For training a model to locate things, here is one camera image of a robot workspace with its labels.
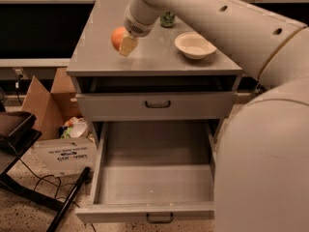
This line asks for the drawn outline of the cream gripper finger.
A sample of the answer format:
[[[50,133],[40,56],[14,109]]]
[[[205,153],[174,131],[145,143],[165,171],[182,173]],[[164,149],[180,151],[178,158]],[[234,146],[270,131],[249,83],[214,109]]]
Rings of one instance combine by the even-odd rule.
[[[138,39],[130,34],[124,34],[120,43],[119,53],[127,57],[138,45]]]

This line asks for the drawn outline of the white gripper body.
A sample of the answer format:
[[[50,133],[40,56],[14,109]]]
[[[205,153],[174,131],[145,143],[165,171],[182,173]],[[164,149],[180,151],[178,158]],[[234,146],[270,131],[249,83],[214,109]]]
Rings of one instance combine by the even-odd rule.
[[[124,26],[134,37],[146,37],[153,30],[155,21],[156,13],[149,8],[126,7]]]

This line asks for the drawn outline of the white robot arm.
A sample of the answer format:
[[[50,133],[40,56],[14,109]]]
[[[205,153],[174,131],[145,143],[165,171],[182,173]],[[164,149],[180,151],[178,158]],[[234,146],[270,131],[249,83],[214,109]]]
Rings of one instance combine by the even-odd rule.
[[[309,232],[307,25],[241,0],[130,0],[131,50],[170,11],[266,92],[222,133],[214,181],[216,232]]]

